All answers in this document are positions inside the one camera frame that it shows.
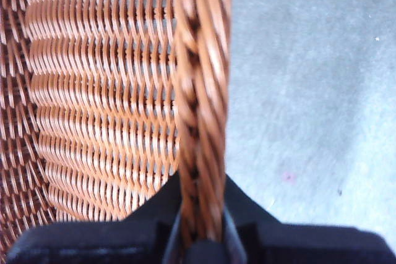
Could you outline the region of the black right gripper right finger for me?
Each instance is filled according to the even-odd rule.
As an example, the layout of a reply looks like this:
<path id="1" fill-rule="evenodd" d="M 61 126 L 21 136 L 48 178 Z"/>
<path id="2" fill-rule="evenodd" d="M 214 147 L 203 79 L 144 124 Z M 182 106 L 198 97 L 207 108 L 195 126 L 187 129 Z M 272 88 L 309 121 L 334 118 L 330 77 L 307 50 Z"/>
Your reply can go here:
<path id="1" fill-rule="evenodd" d="M 395 263 L 376 233 L 342 226 L 286 224 L 226 179 L 225 202 L 248 263 Z"/>

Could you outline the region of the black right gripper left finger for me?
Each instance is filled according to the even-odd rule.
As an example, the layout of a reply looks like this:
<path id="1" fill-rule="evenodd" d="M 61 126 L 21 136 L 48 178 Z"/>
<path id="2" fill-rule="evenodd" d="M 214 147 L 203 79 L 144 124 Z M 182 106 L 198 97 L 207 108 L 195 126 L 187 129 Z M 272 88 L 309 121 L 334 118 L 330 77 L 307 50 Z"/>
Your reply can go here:
<path id="1" fill-rule="evenodd" d="M 7 263 L 168 263 L 177 249 L 178 174 L 119 221 L 53 223 L 25 231 Z"/>

